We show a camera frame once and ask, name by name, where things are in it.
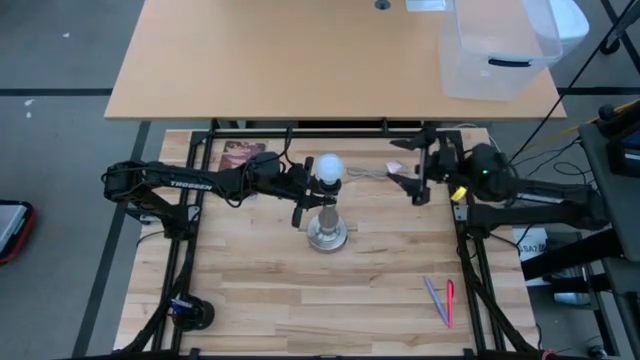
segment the metal lamp base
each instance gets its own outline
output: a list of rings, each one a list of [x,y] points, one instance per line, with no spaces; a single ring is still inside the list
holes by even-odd
[[[321,253],[332,253],[340,250],[347,243],[347,224],[342,218],[333,229],[324,229],[320,226],[318,216],[314,216],[307,229],[307,238],[311,246]]]

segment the pink object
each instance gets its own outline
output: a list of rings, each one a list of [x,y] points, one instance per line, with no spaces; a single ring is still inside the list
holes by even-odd
[[[389,161],[387,163],[387,170],[389,170],[391,174],[397,173],[400,169],[402,169],[402,164],[398,164],[395,161]]]
[[[453,281],[447,280],[447,314],[449,329],[453,329]]]

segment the light wood desk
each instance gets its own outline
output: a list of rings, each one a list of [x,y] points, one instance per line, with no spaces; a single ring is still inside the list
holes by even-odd
[[[445,96],[443,14],[391,3],[146,1],[105,116],[531,120],[558,99],[548,70],[510,102]],[[553,114],[565,116],[562,106]]]
[[[190,136],[190,131],[168,131],[160,161],[184,166]],[[463,138],[467,149],[489,140],[482,129],[463,130]],[[283,140],[250,141],[276,152],[283,146]],[[418,162],[417,152],[388,142],[294,138],[290,155],[304,162],[331,149],[347,167]],[[211,170],[218,169],[224,143],[213,143]],[[290,226],[292,202],[258,195],[231,209],[215,195],[205,196],[191,293],[213,303],[216,319],[203,331],[184,333],[183,352],[198,347],[203,354],[461,355],[463,348],[474,347],[446,186],[433,186],[431,203],[414,207],[390,181],[343,180],[338,210],[350,239],[328,255],[314,251],[306,239],[306,226],[318,209],[304,216],[298,230]],[[157,191],[178,202],[178,190]],[[142,235],[158,230],[160,225],[144,226]],[[509,228],[496,233],[511,239]],[[535,320],[516,250],[493,239],[485,243],[498,303],[535,344]],[[140,244],[115,348],[130,342],[155,309],[169,245],[162,235]],[[454,281],[453,329],[441,320],[423,276],[445,302],[446,281]],[[492,348],[482,305],[481,310]],[[165,348],[171,328],[169,322]]]

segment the purple pen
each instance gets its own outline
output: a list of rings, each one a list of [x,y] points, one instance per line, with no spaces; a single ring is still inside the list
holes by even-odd
[[[425,285],[427,285],[427,288],[429,289],[429,292],[431,293],[431,297],[433,297],[433,302],[436,303],[436,307],[438,308],[438,312],[440,313],[440,316],[442,317],[442,321],[444,321],[444,324],[449,326],[449,321],[447,320],[447,314],[444,313],[444,309],[442,309],[442,304],[440,303],[440,299],[438,298],[438,294],[436,293],[436,289],[433,287],[433,284],[431,284],[431,281],[429,281],[429,279],[427,279],[427,277],[424,277],[424,283]]]

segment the white object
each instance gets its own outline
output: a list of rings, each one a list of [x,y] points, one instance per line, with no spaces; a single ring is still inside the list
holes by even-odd
[[[551,9],[558,26],[564,57],[587,37],[589,20],[574,0],[551,0]]]
[[[446,0],[439,51],[446,95],[508,101],[562,46],[549,0]]]
[[[444,11],[444,0],[406,0],[408,11]]]
[[[398,171],[402,170],[403,167],[404,165],[400,164],[397,161],[389,161],[387,163],[387,170],[389,170],[389,173],[391,174],[397,173]]]
[[[333,185],[344,174],[344,164],[336,154],[325,154],[318,159],[318,178],[327,185]]]
[[[522,234],[524,233],[525,228],[517,228],[513,229],[513,238],[515,241],[519,241],[522,239]],[[536,257],[545,252],[547,247],[547,231],[540,227],[534,228],[532,227],[527,231],[527,235],[520,242],[520,262],[529,260],[533,257]],[[531,279],[527,281],[527,286],[540,286],[540,285],[549,285],[548,282],[542,280],[542,278]]]

